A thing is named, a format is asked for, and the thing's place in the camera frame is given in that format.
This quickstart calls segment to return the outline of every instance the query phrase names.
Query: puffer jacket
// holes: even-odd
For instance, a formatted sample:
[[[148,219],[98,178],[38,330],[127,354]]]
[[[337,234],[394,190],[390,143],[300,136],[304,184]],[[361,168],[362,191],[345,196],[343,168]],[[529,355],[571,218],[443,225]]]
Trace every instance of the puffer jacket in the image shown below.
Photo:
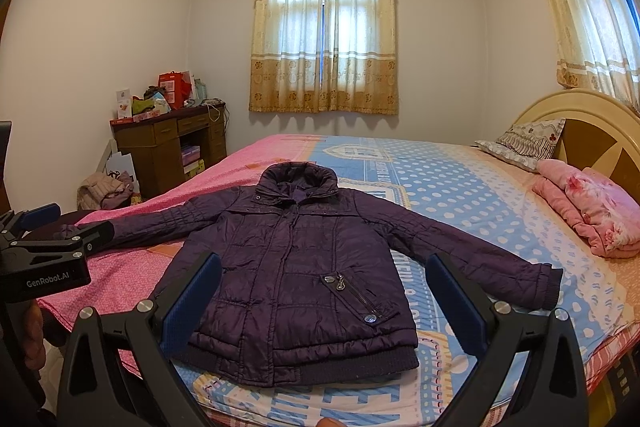
[[[314,385],[417,367],[415,323],[389,249],[450,254],[491,295],[552,309],[561,269],[530,264],[390,201],[338,188],[310,163],[271,166],[258,185],[113,219],[111,246],[187,236],[157,296],[204,251],[223,278],[177,358],[245,385]]]

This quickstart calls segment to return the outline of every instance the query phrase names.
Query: jacket's right sleeve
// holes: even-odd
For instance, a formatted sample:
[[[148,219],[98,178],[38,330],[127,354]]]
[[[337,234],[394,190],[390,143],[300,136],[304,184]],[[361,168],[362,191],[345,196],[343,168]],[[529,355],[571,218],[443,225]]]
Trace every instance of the jacket's right sleeve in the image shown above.
[[[464,275],[511,304],[551,310],[558,303],[562,269],[528,263],[479,237],[359,190],[354,190],[354,201],[360,217],[394,250],[423,264],[436,251],[448,253]]]
[[[215,223],[238,199],[240,190],[241,187],[226,188],[160,212],[110,219],[114,236],[105,248],[150,247],[186,237]]]

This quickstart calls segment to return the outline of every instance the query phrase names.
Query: red bag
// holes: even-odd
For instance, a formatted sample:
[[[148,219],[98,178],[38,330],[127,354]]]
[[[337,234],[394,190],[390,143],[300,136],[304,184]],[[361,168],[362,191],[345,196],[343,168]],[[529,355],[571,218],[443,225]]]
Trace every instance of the red bag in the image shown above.
[[[184,102],[191,96],[191,79],[189,72],[161,74],[158,77],[158,87],[164,87],[164,96],[172,109],[184,107]]]

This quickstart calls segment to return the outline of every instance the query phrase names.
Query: jacket pocket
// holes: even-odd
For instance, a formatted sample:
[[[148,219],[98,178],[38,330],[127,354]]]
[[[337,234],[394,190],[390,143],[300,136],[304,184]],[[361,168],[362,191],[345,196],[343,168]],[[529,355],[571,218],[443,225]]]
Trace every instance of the jacket pocket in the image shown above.
[[[398,310],[390,302],[368,291],[351,271],[328,273],[322,275],[321,280],[351,313],[371,327],[398,314]]]

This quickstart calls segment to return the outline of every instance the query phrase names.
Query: floral curtain pattern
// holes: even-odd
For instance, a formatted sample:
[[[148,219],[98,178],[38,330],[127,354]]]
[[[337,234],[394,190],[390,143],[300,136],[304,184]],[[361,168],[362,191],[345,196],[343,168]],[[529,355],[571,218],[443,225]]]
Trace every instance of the floral curtain pattern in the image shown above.
[[[249,110],[398,114],[395,0],[256,0]]]
[[[640,111],[640,38],[626,0],[549,0],[558,83],[585,87]]]

